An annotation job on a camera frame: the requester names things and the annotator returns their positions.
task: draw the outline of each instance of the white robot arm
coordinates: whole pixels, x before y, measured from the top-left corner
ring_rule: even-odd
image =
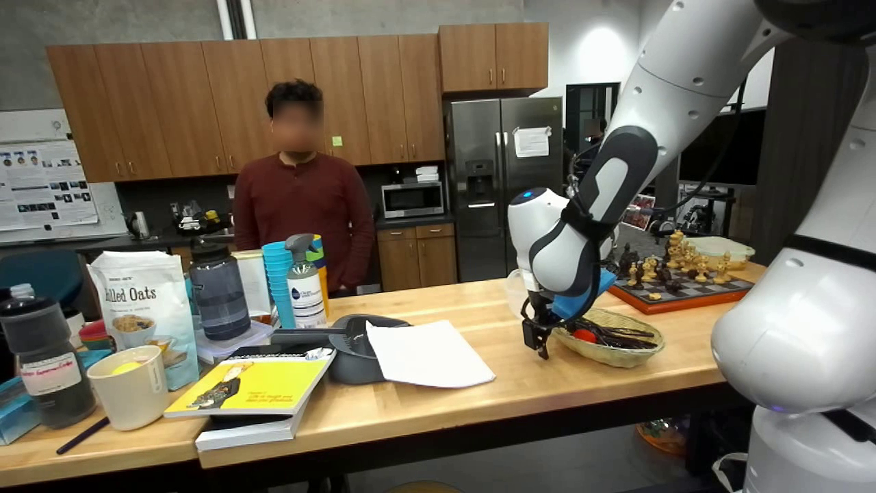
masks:
[[[601,260],[628,203],[720,112],[788,33],[868,46],[868,89],[816,207],[759,286],[716,327],[712,352],[755,412],[744,490],[876,490],[876,3],[677,0],[642,51],[576,198],[510,207],[545,356],[551,327],[601,297]]]

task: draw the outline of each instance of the cup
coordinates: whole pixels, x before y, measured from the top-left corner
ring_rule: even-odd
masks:
[[[167,385],[159,346],[119,352],[89,370],[109,429],[138,431],[156,423],[167,409]]]

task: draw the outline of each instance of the refrigerator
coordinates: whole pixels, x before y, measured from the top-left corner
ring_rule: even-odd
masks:
[[[508,207],[519,193],[564,194],[562,100],[447,101],[450,203],[460,279],[497,279],[519,270]]]

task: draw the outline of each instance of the label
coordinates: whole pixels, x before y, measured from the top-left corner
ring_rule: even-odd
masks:
[[[72,389],[82,382],[75,355],[60,355],[55,360],[27,363],[19,370],[27,396],[55,396]]]
[[[287,279],[298,330],[327,327],[320,278]]]

